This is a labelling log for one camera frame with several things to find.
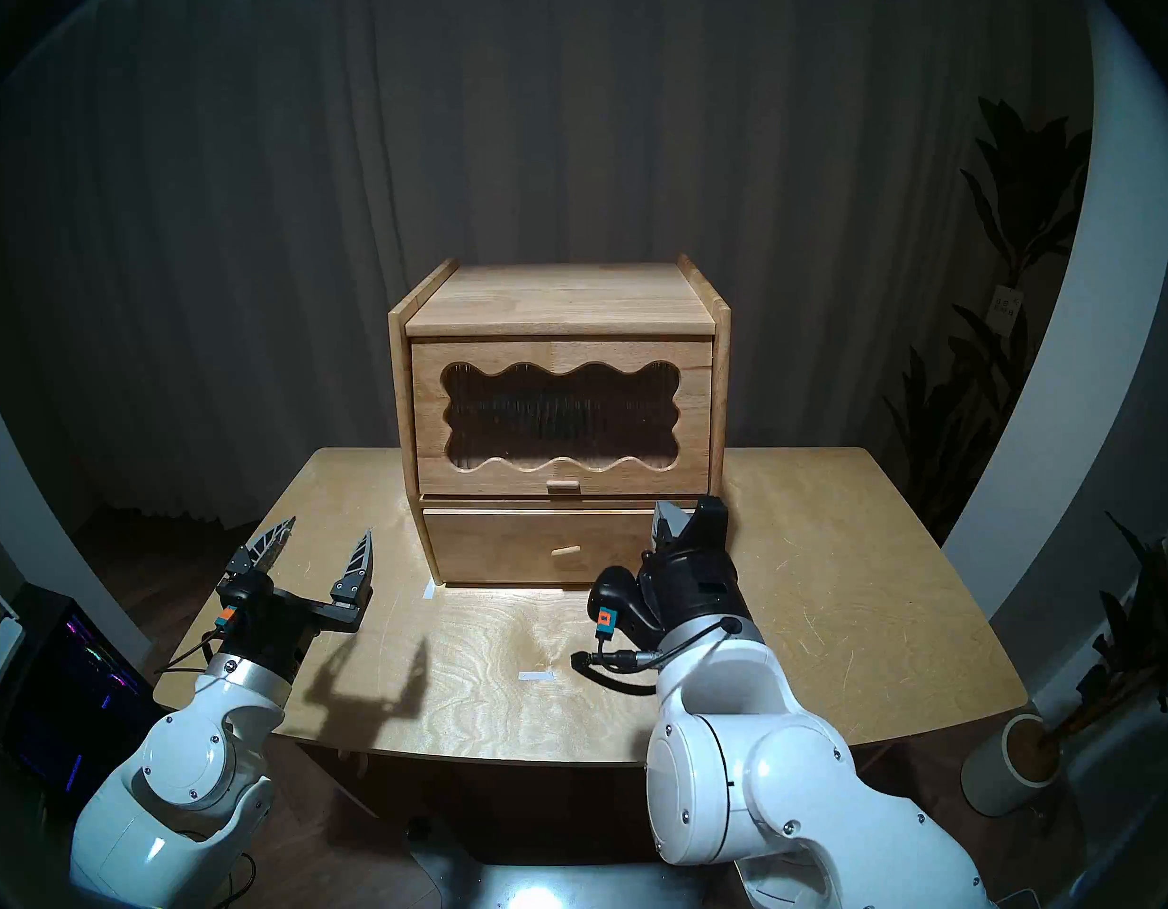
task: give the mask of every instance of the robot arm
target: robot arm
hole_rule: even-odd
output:
[[[324,630],[356,632],[369,603],[368,530],[332,603],[276,589],[267,569],[293,519],[238,548],[218,584],[217,654],[193,701],[160,719],[84,806],[71,839],[76,886],[130,905],[206,907],[272,807],[263,744]]]
[[[661,513],[670,507],[658,506],[638,580],[610,569],[589,599],[593,619],[609,613],[639,654],[660,660],[647,748],[660,855],[736,861],[759,907],[990,905],[962,847],[910,800],[863,784],[840,734],[794,699],[739,594],[722,502],[702,499],[688,523],[673,515],[684,525],[676,533]],[[715,625],[723,619],[739,626]],[[623,673],[620,661],[597,660],[618,654],[588,662]]]

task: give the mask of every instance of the cabinet door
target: cabinet door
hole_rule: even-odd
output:
[[[710,359],[710,340],[412,342],[420,493],[704,493]]]
[[[446,583],[589,585],[614,564],[639,571],[652,515],[430,508],[424,520]]]

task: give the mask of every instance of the plant leaf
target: plant leaf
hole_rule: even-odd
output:
[[[972,342],[965,338],[950,335],[947,338],[950,351],[954,352],[955,362],[962,362],[971,370],[979,389],[983,391],[987,402],[997,414],[1001,412],[1001,397],[996,390],[996,379],[993,377],[993,366],[983,355],[979,353]]]
[[[1026,380],[1026,358],[1030,354],[1030,321],[1026,318],[1026,306],[1017,310],[1009,332],[1009,365],[1016,381]]]
[[[1112,514],[1110,514],[1110,512],[1106,512],[1106,518],[1108,518],[1111,523],[1113,523],[1113,526],[1118,528],[1118,532],[1125,539],[1127,539],[1127,544],[1131,547],[1131,551],[1135,555],[1135,558],[1139,560],[1140,567],[1143,567],[1143,561],[1145,558],[1147,558],[1147,549],[1143,547],[1143,544],[1140,543],[1135,534],[1131,533],[1131,530],[1127,530],[1127,528],[1122,527],[1122,525],[1118,522],[1118,519],[1115,519]]]
[[[1001,115],[996,105],[987,97],[980,97],[979,111],[983,115],[983,123],[987,123],[988,132],[993,134],[993,139],[999,145],[1001,143]]]
[[[1161,713],[1168,713],[1168,665],[1160,665],[1153,673],[1155,684],[1155,701],[1161,705]]]
[[[980,153],[983,154],[983,160],[987,162],[987,171],[993,174],[993,182],[1000,188],[1007,180],[1004,164],[1001,161],[1000,151],[990,143],[985,143],[982,139],[976,139],[975,145],[978,145]]]
[[[1110,669],[1106,665],[1093,665],[1090,671],[1080,678],[1080,682],[1076,685],[1077,692],[1080,694],[1080,702],[1084,706],[1090,706],[1091,703],[1097,703],[1105,696],[1106,691],[1110,687]]]
[[[908,449],[908,426],[904,425],[904,418],[896,410],[896,405],[891,403],[885,395],[883,395],[883,403],[887,404],[887,409],[891,411],[891,419],[896,421],[896,432],[899,433],[901,440],[904,443],[904,449]]]
[[[996,104],[996,117],[1001,130],[1001,134],[996,137],[996,148],[1001,150],[1001,155],[1008,159],[1010,154],[1018,155],[1023,153],[1023,147],[1026,146],[1026,125],[1021,123],[1021,117],[1017,117],[1017,111],[1004,100],[999,100]]]
[[[1030,245],[1026,248],[1026,252],[1030,255],[1026,259],[1026,266],[1034,265],[1045,254],[1056,252],[1056,248],[1063,243],[1064,238],[1076,233],[1076,224],[1079,220],[1080,211],[1078,208],[1073,208],[1073,210],[1069,210],[1068,214],[1061,216],[1043,234],[1035,237],[1030,242]]]
[[[1009,359],[1004,356],[1004,351],[1001,348],[1001,338],[993,329],[988,328],[987,325],[975,315],[975,312],[968,310],[965,305],[955,305],[954,311],[962,317],[964,321],[971,326],[972,332],[975,333],[975,338],[980,340],[980,345],[987,348],[988,356],[993,359],[993,362],[1001,368],[1001,373],[1004,380],[1009,380]]]
[[[1127,624],[1127,613],[1113,594],[1106,592],[1104,589],[1100,592],[1101,604],[1106,610],[1106,622],[1110,623],[1110,633],[1113,634],[1113,647],[1118,653],[1118,661],[1125,669],[1133,660],[1131,627]]]
[[[909,373],[904,376],[904,409],[908,412],[910,428],[915,428],[924,417],[924,396],[929,391],[929,375],[924,369],[924,358],[916,348],[909,346]]]
[[[1076,209],[1076,214],[1080,214],[1080,207],[1084,204],[1084,185],[1090,180],[1090,167],[1084,166],[1077,175],[1076,182],[1072,186],[1072,207]]]
[[[1110,668],[1113,669],[1118,667],[1118,652],[1115,652],[1113,646],[1106,641],[1105,634],[1098,634],[1097,638],[1094,638],[1093,651],[1105,659],[1106,665],[1110,665]]]
[[[1093,147],[1093,131],[1085,130],[1068,140],[1068,160],[1082,167],[1090,161],[1090,150]]]
[[[989,241],[993,241],[993,247],[1001,252],[1001,256],[1009,261],[1009,247],[1001,236],[1001,229],[996,225],[996,215],[993,214],[993,207],[988,203],[983,189],[980,188],[978,178],[965,168],[959,171],[967,180],[971,195],[975,200],[975,213],[979,214],[980,222],[983,224],[983,233],[987,234]]]

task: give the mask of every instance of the wooden floor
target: wooden floor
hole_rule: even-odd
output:
[[[154,641],[145,672],[151,680],[253,527],[227,530],[216,523],[106,509],[76,533],[75,544],[92,570]],[[1029,887],[1045,903],[1083,866],[1079,816],[1065,785],[1057,783],[1028,807],[996,819],[975,813],[959,785],[962,759],[1001,720],[925,734],[887,750],[855,748],[854,756],[865,783],[911,797],[971,853],[992,898]],[[452,764],[388,756],[370,756],[362,763],[355,755],[340,759],[334,750],[281,737],[270,737],[265,755],[269,775],[277,782],[277,803],[252,840],[258,875],[236,909],[437,909],[439,894],[402,837],[406,821],[420,813],[444,817],[467,851],[485,863],[654,859],[641,770]],[[541,820],[533,831],[530,809],[554,819]],[[599,813],[607,817],[603,835],[589,831],[585,820]],[[235,886],[242,886],[248,874],[242,861]],[[220,900],[223,896],[225,891],[218,894]],[[715,909],[743,904],[729,879],[707,902]]]

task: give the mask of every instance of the wooden cabinet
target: wooden cabinet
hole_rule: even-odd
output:
[[[653,509],[426,508],[437,567],[457,583],[588,585],[614,563],[639,570]]]
[[[717,492],[729,318],[684,256],[429,275],[389,322],[406,495],[434,580],[586,584],[638,567],[651,509],[623,498]]]

